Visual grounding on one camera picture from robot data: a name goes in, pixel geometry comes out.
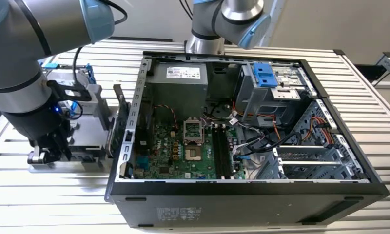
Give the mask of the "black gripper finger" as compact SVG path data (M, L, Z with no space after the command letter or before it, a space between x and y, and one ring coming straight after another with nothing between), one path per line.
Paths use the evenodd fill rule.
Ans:
M71 157L67 138L59 133L49 133L37 140L29 140L33 151L28 154L28 164L49 164Z

